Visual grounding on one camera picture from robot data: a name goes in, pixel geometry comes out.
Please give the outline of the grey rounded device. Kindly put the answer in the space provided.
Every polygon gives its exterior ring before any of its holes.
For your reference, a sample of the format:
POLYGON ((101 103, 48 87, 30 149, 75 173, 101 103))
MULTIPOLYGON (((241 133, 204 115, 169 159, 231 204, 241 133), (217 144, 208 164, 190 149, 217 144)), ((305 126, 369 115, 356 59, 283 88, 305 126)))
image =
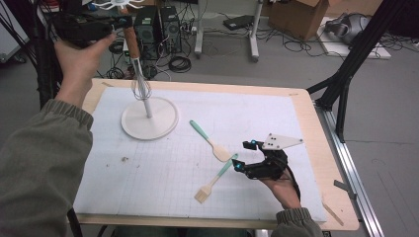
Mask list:
POLYGON ((340 17, 325 23, 325 33, 332 33, 343 43, 350 45, 369 24, 370 19, 360 13, 343 13, 340 17))

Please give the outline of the white cabinet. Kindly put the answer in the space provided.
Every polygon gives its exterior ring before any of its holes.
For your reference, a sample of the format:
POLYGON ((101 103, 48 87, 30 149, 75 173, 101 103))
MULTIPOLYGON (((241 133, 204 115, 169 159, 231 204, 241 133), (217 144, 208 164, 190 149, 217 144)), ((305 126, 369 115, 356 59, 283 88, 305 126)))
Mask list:
POLYGON ((21 48, 12 34, 23 42, 29 38, 5 4, 0 4, 0 63, 6 63, 21 48))

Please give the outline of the white utensil stand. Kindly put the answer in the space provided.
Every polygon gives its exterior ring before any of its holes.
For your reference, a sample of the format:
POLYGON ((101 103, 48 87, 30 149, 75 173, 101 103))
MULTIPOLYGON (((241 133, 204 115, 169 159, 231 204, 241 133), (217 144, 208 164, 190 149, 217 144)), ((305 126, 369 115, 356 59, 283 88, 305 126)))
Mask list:
MULTIPOLYGON (((139 9, 135 3, 143 0, 108 0, 95 6, 103 10, 117 8, 139 9)), ((136 77, 131 81, 131 89, 136 77)), ((168 135, 177 125, 179 115, 175 105, 167 99, 150 97, 145 101, 136 99, 123 112, 121 123, 124 131, 139 140, 156 140, 168 135)))

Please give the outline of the brown cardboard box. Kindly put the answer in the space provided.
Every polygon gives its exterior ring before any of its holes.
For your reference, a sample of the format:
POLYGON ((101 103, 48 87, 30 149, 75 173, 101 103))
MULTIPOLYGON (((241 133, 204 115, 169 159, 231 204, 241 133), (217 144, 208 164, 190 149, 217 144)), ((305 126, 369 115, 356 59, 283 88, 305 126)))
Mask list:
POLYGON ((281 0, 272 4, 268 25, 297 40, 316 35, 329 0, 281 0))

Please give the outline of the black computer tower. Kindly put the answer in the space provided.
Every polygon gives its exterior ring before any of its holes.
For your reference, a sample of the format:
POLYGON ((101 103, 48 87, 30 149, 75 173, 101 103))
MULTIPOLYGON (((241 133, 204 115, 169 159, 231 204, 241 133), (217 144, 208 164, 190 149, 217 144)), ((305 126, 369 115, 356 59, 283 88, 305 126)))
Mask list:
POLYGON ((164 6, 160 9, 163 39, 166 51, 178 53, 182 51, 180 21, 174 6, 164 6))
POLYGON ((156 59, 158 57, 157 45, 161 40, 157 7, 150 5, 140 8, 133 26, 141 57, 147 60, 156 59))

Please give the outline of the cream pastry brush green handle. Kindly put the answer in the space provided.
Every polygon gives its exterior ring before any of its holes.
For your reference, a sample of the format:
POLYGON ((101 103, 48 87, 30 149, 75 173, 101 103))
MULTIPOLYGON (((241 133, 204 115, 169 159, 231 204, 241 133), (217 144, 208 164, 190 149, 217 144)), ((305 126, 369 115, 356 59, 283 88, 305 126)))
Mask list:
POLYGON ((219 170, 219 172, 214 176, 214 178, 208 184, 200 187, 200 189, 196 192, 194 199, 199 203, 204 203, 210 196, 212 187, 215 185, 218 179, 229 169, 229 167, 232 165, 232 162, 237 158, 238 154, 232 155, 230 159, 224 164, 224 166, 219 170))

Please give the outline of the black metal frame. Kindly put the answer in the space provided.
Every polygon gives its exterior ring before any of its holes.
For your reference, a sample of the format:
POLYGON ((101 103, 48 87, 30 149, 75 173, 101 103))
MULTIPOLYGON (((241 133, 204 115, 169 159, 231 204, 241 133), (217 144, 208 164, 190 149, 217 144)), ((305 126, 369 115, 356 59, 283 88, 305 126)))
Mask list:
POLYGON ((324 89, 322 96, 315 100, 315 105, 324 111, 331 112, 334 103, 339 101, 335 131, 341 141, 345 141, 344 128, 351 81, 384 33, 410 1, 382 0, 371 21, 361 33, 360 39, 354 43, 339 69, 331 77, 307 89, 309 94, 324 89))
POLYGON ((53 11, 49 0, 0 0, 0 26, 18 44, 36 69, 40 105, 57 95, 62 71, 53 52, 58 39, 76 33, 77 18, 83 14, 81 0, 57 0, 53 11))

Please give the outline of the grey metal bracket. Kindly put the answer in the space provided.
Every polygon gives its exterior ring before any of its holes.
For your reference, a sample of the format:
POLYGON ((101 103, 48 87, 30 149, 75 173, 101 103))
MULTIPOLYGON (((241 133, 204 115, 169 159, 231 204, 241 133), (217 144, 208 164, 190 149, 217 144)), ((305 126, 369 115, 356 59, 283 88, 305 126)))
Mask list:
POLYGON ((337 187, 337 188, 345 191, 348 194, 349 199, 352 199, 352 200, 356 200, 357 199, 357 194, 355 194, 352 191, 351 187, 349 187, 348 185, 346 185, 346 184, 344 184, 344 183, 342 183, 342 182, 340 182, 338 180, 334 180, 333 185, 335 187, 337 187))

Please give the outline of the aluminium rail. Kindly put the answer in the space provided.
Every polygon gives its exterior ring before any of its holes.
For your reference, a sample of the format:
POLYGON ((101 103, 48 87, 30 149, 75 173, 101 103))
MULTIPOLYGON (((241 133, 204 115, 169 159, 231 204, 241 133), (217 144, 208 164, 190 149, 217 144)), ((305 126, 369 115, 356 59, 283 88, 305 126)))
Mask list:
POLYGON ((336 153, 339 168, 341 169, 350 200, 354 203, 356 213, 361 220, 364 230, 369 237, 384 237, 384 233, 377 219, 377 215, 370 202, 364 184, 358 173, 352 155, 345 141, 341 141, 336 128, 336 119, 332 112, 314 107, 326 135, 330 138, 332 148, 336 153))

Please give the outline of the thin wooden stick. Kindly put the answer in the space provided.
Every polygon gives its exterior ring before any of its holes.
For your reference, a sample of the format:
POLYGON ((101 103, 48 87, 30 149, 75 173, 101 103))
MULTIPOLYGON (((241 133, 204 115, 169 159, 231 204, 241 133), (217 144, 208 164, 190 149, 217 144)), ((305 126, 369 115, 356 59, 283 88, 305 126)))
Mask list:
POLYGON ((325 201, 322 203, 322 205, 323 205, 324 209, 334 218, 334 220, 340 226, 344 226, 345 225, 343 219, 340 217, 340 212, 339 212, 339 210, 337 208, 335 208, 334 206, 330 206, 325 201))

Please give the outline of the wire whisk with brown handle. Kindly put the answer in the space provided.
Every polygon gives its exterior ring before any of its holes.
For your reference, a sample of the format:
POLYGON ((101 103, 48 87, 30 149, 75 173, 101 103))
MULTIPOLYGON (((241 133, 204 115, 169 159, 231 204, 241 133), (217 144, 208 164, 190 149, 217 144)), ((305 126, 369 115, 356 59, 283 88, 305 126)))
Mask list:
POLYGON ((133 66, 136 80, 133 83, 132 89, 134 96, 138 100, 145 101, 151 95, 150 87, 144 80, 140 63, 140 52, 138 43, 136 40, 135 30, 133 28, 132 16, 129 14, 127 8, 120 8, 119 13, 127 20, 126 26, 124 27, 124 35, 130 56, 131 64, 133 66))

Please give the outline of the white metal stand frame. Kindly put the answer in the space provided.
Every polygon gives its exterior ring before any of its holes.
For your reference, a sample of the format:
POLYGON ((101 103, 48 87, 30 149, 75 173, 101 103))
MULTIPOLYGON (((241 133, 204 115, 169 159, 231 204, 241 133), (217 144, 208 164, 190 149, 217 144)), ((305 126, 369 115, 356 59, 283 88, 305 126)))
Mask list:
MULTIPOLYGON (((260 16, 263 8, 264 0, 256 0, 256 10, 254 14, 254 21, 251 29, 248 31, 248 39, 250 43, 251 59, 253 62, 259 60, 259 49, 257 43, 257 31, 260 21, 260 16)), ((208 0, 198 0, 198 19, 197 19, 197 31, 195 40, 194 53, 197 58, 200 58, 203 52, 204 42, 204 27, 202 17, 204 16, 208 0)))

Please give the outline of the flat black box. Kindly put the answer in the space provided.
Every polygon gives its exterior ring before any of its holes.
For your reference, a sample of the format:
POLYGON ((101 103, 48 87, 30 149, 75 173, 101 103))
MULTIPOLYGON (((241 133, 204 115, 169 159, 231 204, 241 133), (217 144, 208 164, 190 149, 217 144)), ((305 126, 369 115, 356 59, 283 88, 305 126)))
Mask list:
POLYGON ((254 21, 254 17, 250 15, 243 15, 223 21, 223 25, 231 31, 246 28, 254 21))

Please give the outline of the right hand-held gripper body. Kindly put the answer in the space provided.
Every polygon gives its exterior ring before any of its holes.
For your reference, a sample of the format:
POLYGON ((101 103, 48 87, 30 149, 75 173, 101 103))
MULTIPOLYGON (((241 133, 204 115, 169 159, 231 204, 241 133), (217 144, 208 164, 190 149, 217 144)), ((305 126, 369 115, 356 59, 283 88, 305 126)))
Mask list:
POLYGON ((249 179, 279 179, 289 166, 288 155, 284 149, 303 144, 301 138, 274 133, 269 133, 262 142, 262 149, 258 150, 263 153, 264 160, 259 163, 245 164, 243 174, 249 179))

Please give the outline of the cream spatula with green handle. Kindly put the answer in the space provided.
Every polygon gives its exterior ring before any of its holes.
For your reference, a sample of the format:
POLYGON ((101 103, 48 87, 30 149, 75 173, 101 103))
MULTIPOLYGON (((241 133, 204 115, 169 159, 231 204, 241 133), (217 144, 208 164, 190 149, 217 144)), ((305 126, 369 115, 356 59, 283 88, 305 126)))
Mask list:
POLYGON ((194 120, 190 120, 190 125, 211 146, 213 155, 219 161, 227 162, 229 160, 231 154, 223 146, 214 143, 194 120))

